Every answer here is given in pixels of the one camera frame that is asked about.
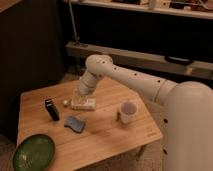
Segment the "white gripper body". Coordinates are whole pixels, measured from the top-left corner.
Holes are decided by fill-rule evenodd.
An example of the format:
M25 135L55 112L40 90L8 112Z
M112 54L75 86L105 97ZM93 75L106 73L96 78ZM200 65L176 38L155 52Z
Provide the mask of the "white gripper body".
M96 100L87 97L73 97L70 104L73 110L94 110L96 108Z

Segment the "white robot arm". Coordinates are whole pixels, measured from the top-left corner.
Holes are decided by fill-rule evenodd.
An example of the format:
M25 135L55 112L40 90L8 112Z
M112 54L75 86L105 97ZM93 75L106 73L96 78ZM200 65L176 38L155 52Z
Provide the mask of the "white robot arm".
M105 76L164 107L163 171L213 171L213 89L119 67L110 56L93 54L86 59L77 94L92 94Z

